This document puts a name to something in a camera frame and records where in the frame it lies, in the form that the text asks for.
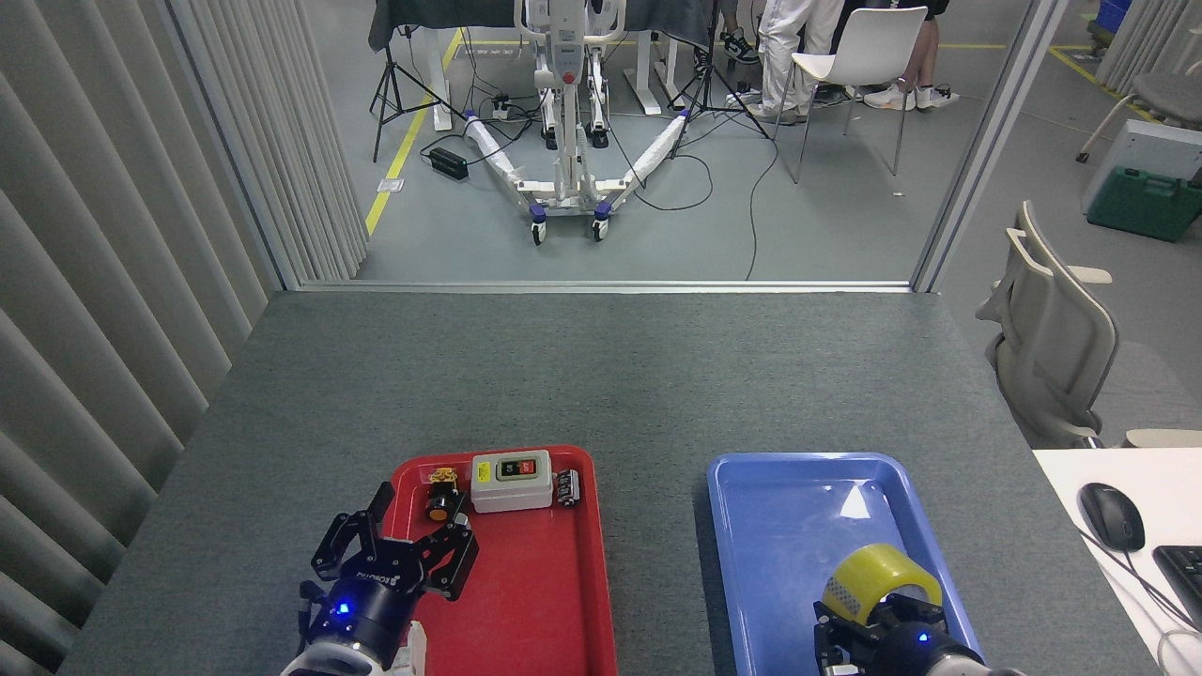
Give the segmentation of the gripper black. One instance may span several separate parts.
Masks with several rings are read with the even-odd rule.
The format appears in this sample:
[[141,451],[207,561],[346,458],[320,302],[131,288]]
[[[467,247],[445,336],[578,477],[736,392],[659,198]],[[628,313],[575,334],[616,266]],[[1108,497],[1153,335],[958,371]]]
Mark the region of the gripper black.
[[[377,555],[379,526],[395,497],[391,481],[379,484],[365,509],[339,514],[313,556],[319,580],[331,591],[305,580],[300,598],[319,605],[314,619],[300,616],[300,646],[340,644],[373,660],[392,660],[422,594],[460,599],[480,552],[465,515],[456,515],[413,544],[417,555]],[[349,544],[358,539],[361,555],[343,565]]]
[[877,604],[877,619],[895,625],[851,625],[844,650],[837,644],[840,617],[814,603],[814,653],[820,675],[978,675],[978,654],[951,638],[941,605],[889,593]]

